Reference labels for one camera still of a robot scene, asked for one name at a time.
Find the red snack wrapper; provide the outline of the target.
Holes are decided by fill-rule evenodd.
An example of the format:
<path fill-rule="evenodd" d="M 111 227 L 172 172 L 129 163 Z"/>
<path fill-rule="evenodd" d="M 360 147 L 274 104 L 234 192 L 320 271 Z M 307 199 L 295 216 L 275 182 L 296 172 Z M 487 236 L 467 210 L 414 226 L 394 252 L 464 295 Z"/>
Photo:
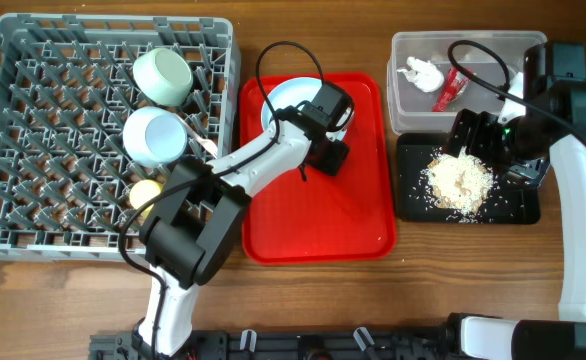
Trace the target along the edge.
<path fill-rule="evenodd" d="M 445 112 L 449 104 L 465 91 L 469 82 L 467 76 L 455 67 L 451 67 L 445 77 L 443 90 L 432 107 L 432 112 Z"/>

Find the white round plate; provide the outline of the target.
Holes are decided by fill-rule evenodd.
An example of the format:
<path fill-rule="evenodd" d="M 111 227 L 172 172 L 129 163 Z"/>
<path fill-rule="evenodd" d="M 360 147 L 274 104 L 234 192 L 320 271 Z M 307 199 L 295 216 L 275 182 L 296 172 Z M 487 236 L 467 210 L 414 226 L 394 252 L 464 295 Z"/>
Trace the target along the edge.
<path fill-rule="evenodd" d="M 321 80 L 311 77 L 296 77 L 277 85 L 268 94 L 269 101 L 274 109 L 298 105 L 303 101 L 311 101 L 321 88 Z M 353 118 L 353 107 L 349 106 L 338 121 L 341 126 L 339 131 L 328 132 L 327 137 L 331 141 L 342 141 Z"/>

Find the white tissue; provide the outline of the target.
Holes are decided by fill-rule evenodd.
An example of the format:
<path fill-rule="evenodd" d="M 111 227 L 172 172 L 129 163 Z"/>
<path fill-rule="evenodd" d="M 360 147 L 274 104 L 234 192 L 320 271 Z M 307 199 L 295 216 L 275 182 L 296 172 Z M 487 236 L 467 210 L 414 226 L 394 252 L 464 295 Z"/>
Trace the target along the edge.
<path fill-rule="evenodd" d="M 408 82 L 424 93 L 438 90 L 445 80 L 444 75 L 435 65 L 415 57 L 408 57 L 406 67 L 397 69 L 397 72 L 403 74 Z"/>

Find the pale blue bowl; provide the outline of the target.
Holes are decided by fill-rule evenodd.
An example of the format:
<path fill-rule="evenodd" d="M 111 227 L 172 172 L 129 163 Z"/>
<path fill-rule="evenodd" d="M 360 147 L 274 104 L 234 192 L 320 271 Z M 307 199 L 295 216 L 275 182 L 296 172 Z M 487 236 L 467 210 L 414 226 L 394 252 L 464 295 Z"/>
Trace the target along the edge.
<path fill-rule="evenodd" d="M 128 156 L 147 168 L 157 168 L 180 158 L 186 149 L 188 134 L 182 120 L 158 107 L 143 107 L 125 121 L 123 145 Z"/>

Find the pale green bowl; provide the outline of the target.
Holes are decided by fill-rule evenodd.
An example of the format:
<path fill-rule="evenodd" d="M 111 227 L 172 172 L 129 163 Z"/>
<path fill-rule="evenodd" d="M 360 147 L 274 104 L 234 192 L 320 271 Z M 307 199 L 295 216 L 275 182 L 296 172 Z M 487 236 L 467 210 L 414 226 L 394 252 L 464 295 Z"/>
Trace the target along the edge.
<path fill-rule="evenodd" d="M 194 76 L 187 61 L 167 48 L 155 48 L 133 63 L 141 92 L 162 106 L 180 106 L 191 92 Z"/>

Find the yellow plastic cup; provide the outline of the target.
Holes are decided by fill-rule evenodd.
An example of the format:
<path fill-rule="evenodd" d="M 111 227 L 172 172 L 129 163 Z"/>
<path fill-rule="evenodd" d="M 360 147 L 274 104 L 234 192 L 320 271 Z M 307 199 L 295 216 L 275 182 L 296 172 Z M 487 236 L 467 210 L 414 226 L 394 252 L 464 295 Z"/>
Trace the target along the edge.
<path fill-rule="evenodd" d="M 129 203 L 138 210 L 144 203 L 159 195 L 163 185 L 154 180 L 141 180 L 135 183 L 129 191 Z"/>

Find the white plastic fork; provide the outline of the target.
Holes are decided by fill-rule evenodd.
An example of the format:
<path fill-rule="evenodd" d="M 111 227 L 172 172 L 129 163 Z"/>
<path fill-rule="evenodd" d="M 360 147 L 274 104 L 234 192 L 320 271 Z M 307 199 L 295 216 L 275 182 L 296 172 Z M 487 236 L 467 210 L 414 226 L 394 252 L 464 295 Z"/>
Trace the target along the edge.
<path fill-rule="evenodd" d="M 217 144 L 213 140 L 204 138 L 201 135 L 199 135 L 179 115 L 176 115 L 176 117 L 187 133 L 187 138 L 188 138 L 187 143 L 188 143 L 193 155 L 203 161 L 206 161 L 209 157 L 216 159 L 218 157 Z"/>

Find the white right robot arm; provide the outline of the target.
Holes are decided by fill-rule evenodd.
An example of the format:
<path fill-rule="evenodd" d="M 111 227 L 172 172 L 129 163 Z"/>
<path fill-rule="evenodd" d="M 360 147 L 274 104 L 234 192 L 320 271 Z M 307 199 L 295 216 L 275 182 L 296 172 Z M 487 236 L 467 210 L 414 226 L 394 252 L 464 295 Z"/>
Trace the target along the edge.
<path fill-rule="evenodd" d="M 586 359 L 586 60 L 583 45 L 550 41 L 524 53 L 522 96 L 461 66 L 453 68 L 524 112 L 501 120 L 464 109 L 444 152 L 460 151 L 509 170 L 546 156 L 561 201 L 563 285 L 556 321 L 456 314 L 442 325 L 441 353 L 468 359 Z"/>

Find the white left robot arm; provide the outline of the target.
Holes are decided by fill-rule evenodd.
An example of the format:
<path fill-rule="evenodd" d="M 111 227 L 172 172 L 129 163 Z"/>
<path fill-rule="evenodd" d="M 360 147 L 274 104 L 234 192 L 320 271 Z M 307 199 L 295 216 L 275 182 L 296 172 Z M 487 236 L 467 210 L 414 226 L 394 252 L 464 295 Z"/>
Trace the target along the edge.
<path fill-rule="evenodd" d="M 133 344 L 145 359 L 170 359 L 186 344 L 200 288 L 239 238 L 253 198 L 279 176 L 310 165 L 334 176 L 348 147 L 330 134 L 351 120 L 354 101 L 323 83 L 311 100 L 279 108 L 268 127 L 235 152 L 203 163 L 187 159 L 164 190 L 145 202 L 139 235 L 152 293 Z"/>

